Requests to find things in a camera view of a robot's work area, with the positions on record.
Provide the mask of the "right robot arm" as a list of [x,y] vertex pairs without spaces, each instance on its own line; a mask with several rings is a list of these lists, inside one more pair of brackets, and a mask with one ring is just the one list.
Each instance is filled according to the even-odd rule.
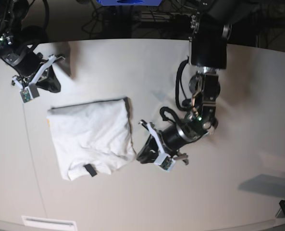
[[0,0],[0,60],[15,71],[12,85],[21,90],[34,87],[52,93],[61,91],[53,64],[63,59],[62,54],[44,58],[36,48],[48,42],[46,29],[50,21],[48,2],[44,4],[44,22],[41,26],[23,27],[32,6],[27,0]]

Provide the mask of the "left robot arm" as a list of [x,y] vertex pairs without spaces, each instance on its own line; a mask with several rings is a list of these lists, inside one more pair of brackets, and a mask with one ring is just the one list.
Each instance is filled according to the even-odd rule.
[[180,152],[181,148],[217,129],[216,99],[221,91],[217,72],[227,66],[227,42],[232,26],[258,4],[257,0],[196,1],[197,8],[190,20],[190,53],[180,63],[175,80],[175,104],[185,116],[180,118],[175,110],[162,107],[162,120],[170,123],[163,130],[141,120],[149,137],[137,155],[140,163],[153,163],[163,169],[177,160],[188,164],[188,156]]

